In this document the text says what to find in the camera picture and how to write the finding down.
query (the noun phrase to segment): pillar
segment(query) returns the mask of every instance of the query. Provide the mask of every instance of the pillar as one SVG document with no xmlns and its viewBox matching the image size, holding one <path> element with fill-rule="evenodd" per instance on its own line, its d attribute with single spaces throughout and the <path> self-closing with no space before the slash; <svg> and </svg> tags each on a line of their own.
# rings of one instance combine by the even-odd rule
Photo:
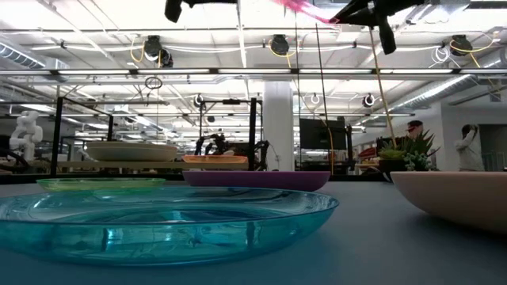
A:
<svg viewBox="0 0 507 285">
<path fill-rule="evenodd" d="M 268 150 L 269 170 L 293 171 L 294 120 L 290 82 L 265 82 L 262 100 L 264 140 L 273 146 Z"/>
</svg>

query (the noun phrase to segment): clear blue plastic plate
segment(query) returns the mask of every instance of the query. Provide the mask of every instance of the clear blue plastic plate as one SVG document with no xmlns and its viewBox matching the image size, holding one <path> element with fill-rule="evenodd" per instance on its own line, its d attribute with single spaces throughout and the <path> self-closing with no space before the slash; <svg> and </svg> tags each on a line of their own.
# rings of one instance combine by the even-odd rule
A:
<svg viewBox="0 0 507 285">
<path fill-rule="evenodd" d="M 237 260 L 317 230 L 338 202 L 255 188 L 142 188 L 0 199 L 0 246 L 44 259 L 119 266 Z"/>
</svg>

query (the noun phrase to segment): potted plant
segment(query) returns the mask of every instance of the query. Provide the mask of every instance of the potted plant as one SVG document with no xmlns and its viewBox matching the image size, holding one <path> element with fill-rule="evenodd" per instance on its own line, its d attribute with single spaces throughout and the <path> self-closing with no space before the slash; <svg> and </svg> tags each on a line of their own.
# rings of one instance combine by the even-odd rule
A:
<svg viewBox="0 0 507 285">
<path fill-rule="evenodd" d="M 434 139 L 435 135 L 429 135 L 429 131 L 426 131 L 415 139 L 402 138 L 397 146 L 393 142 L 384 143 L 384 148 L 379 152 L 380 171 L 389 174 L 393 171 L 437 170 L 428 160 L 438 151 L 429 154 Z"/>
<path fill-rule="evenodd" d="M 391 171 L 406 171 L 404 150 L 399 146 L 394 146 L 393 142 L 384 143 L 384 148 L 379 152 L 379 170 L 383 173 Z"/>
</svg>

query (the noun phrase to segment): gray table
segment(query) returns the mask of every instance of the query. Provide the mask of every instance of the gray table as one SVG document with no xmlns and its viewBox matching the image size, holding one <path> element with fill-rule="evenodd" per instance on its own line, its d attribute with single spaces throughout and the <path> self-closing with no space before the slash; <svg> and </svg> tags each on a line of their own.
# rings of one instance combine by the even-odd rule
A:
<svg viewBox="0 0 507 285">
<path fill-rule="evenodd" d="M 40 192 L 0 186 L 0 195 Z M 341 205 L 321 230 L 276 253 L 182 268 L 56 264 L 0 250 L 1 284 L 507 284 L 507 238 L 431 218 L 393 185 L 334 182 Z"/>
</svg>

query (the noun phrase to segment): purple bowl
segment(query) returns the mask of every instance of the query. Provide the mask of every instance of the purple bowl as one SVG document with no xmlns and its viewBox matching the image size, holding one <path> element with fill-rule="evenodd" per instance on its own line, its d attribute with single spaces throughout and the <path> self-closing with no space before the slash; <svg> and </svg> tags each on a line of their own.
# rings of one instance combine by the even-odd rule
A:
<svg viewBox="0 0 507 285">
<path fill-rule="evenodd" d="M 194 187 L 275 188 L 313 192 L 330 179 L 327 171 L 184 171 Z"/>
</svg>

